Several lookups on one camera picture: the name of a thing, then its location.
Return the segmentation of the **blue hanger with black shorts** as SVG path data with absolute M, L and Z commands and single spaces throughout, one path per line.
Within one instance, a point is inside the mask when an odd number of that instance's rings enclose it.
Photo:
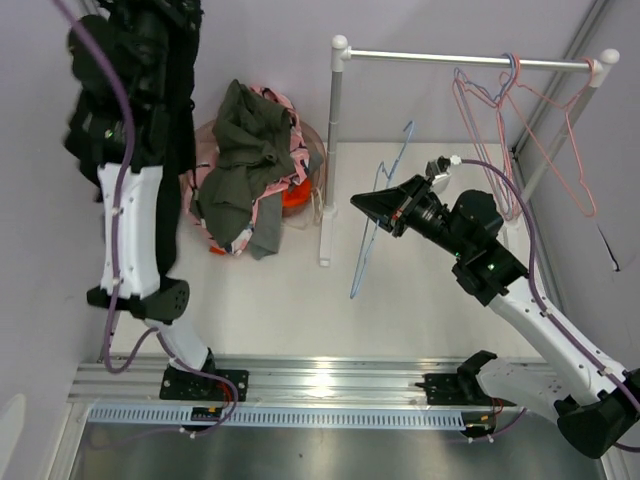
M 403 133 L 405 136 L 404 142 L 396 158 L 390 164 L 390 167 L 387 167 L 384 161 L 381 161 L 379 163 L 376 170 L 374 183 L 373 183 L 374 192 L 376 192 L 381 188 L 388 189 L 391 186 L 397 167 L 401 162 L 404 156 L 405 150 L 409 145 L 409 142 L 413 136 L 414 128 L 415 128 L 415 123 L 413 120 L 410 120 L 404 127 L 403 129 Z M 363 234 L 362 234 L 360 249 L 358 253 L 357 264 L 354 271 L 354 277 L 352 280 L 350 293 L 349 293 L 349 298 L 351 300 L 353 300 L 360 292 L 363 279 L 367 272 L 368 261 L 376 241 L 376 235 L 377 235 L 378 229 L 379 229 L 378 221 L 374 221 L 371 219 L 366 220 Z

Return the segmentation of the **orange shorts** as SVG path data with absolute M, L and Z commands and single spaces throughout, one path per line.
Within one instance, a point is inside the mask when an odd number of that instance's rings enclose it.
M 312 182 L 304 180 L 299 185 L 291 184 L 282 192 L 282 206 L 285 209 L 297 208 L 305 205 L 311 197 Z

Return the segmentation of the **grey shorts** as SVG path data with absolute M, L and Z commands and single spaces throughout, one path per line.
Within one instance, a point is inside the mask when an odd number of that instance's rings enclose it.
M 257 217 L 248 250 L 254 260 L 275 255 L 282 237 L 282 194 L 276 193 L 257 202 Z

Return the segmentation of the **olive green shorts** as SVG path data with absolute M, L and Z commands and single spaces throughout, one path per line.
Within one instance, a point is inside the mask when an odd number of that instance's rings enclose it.
M 229 84 L 212 127 L 218 158 L 190 205 L 219 247 L 230 247 L 249 226 L 254 202 L 268 187 L 297 173 L 291 147 L 296 125 L 295 113 L 272 90 Z

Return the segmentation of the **pink shark print shorts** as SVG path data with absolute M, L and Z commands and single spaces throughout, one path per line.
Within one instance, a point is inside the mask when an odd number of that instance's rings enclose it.
M 302 183 L 307 176 L 310 173 L 310 156 L 309 156 L 309 151 L 306 147 L 305 141 L 303 139 L 302 136 L 302 129 L 301 129 L 301 125 L 300 123 L 302 122 L 302 120 L 300 119 L 300 116 L 298 114 L 298 112 L 296 111 L 293 103 L 291 102 L 291 100 L 285 96 L 284 94 L 273 90 L 271 88 L 265 87 L 265 86 L 258 86 L 258 85 L 247 85 L 250 88 L 261 92 L 263 90 L 266 89 L 270 89 L 274 92 L 274 97 L 277 101 L 285 104 L 286 106 L 290 107 L 291 110 L 295 113 L 295 119 L 297 120 L 297 125 L 295 127 L 292 128 L 292 133 L 293 133 L 293 139 L 291 141 L 291 147 L 292 147 L 292 156 L 294 157 L 294 160 L 296 161 L 297 167 L 297 173 L 293 176 L 291 176 L 289 179 L 285 180 L 281 180 L 279 183 L 277 183 L 274 186 L 270 186 L 267 188 L 266 192 L 258 198 L 258 200 L 256 200 L 254 202 L 253 205 L 253 218 L 249 224 L 248 227 L 245 228 L 245 230 L 243 230 L 243 232 L 241 233 L 241 235 L 238 237 L 238 239 L 236 239 L 232 245 L 228 248 L 221 248 L 219 247 L 215 241 L 213 241 L 210 238 L 209 233 L 207 232 L 207 230 L 204 228 L 204 222 L 202 220 L 200 220 L 198 217 L 196 218 L 196 220 L 192 220 L 188 215 L 188 218 L 190 219 L 190 221 L 193 223 L 193 225 L 199 229 L 202 234 L 205 236 L 206 241 L 209 244 L 209 250 L 212 253 L 216 253 L 219 255 L 233 255 L 233 256 L 238 256 L 244 252 L 249 253 L 248 250 L 248 244 L 249 241 L 253 235 L 254 232 L 254 223 L 257 217 L 257 211 L 258 211 L 258 207 L 257 207 L 257 202 L 264 197 L 267 197 L 269 195 L 273 195 L 276 193 L 281 193 L 283 191 L 285 191 L 286 189 L 288 189 L 288 187 L 291 184 L 295 184 L 295 185 L 299 185 L 300 183 Z M 194 167 L 187 171 L 185 174 L 187 173 L 196 173 L 196 161 L 195 161 L 195 165 Z M 198 178 L 200 180 L 200 182 L 198 183 L 198 186 L 200 185 L 200 183 L 202 182 L 202 180 L 204 179 L 206 175 L 198 175 Z

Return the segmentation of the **pink hanger of orange shorts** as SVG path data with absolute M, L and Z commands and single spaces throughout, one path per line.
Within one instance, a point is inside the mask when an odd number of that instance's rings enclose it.
M 521 70 L 550 71 L 553 75 L 543 90 L 533 92 L 538 99 L 535 108 L 522 120 L 523 130 L 513 144 L 512 151 L 515 155 L 533 137 L 551 108 L 574 112 L 574 118 L 577 119 L 581 114 L 582 104 L 589 101 L 590 95 L 600 86 L 608 72 L 600 60 L 588 57 L 569 60 L 520 59 L 519 64 Z M 568 97 L 563 89 L 573 74 L 585 74 L 586 80 Z

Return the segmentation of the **black shorts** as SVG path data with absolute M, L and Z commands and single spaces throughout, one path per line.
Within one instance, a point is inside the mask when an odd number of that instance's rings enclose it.
M 135 127 L 130 166 L 160 166 L 155 257 L 165 276 L 177 259 L 181 175 L 195 165 L 192 93 L 203 11 L 198 1 L 101 1 L 100 13 L 78 24 L 110 62 L 127 96 Z M 111 82 L 75 31 L 67 37 L 71 71 L 80 83 L 68 121 L 65 149 L 93 184 L 107 163 L 120 164 L 126 148 L 123 116 Z

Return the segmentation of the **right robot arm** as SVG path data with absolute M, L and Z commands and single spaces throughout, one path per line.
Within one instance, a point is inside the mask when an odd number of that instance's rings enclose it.
M 458 369 L 456 389 L 464 401 L 489 396 L 520 405 L 556 424 L 591 459 L 601 458 L 638 423 L 639 372 L 612 359 L 546 304 L 532 271 L 498 240 L 503 219 L 491 194 L 465 190 L 448 207 L 431 180 L 416 175 L 350 202 L 392 236 L 413 230 L 452 254 L 461 288 L 514 327 L 557 376 L 546 380 L 479 352 Z

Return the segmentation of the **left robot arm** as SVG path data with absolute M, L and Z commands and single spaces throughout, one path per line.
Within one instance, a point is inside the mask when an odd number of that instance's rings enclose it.
M 190 288 L 169 273 L 177 258 L 180 179 L 195 162 L 197 1 L 102 1 L 73 18 L 67 37 L 80 92 L 65 149 L 98 190 L 104 266 L 88 303 L 126 312 L 155 336 L 169 363 L 164 400 L 236 403 L 246 373 L 217 368 L 185 313 Z

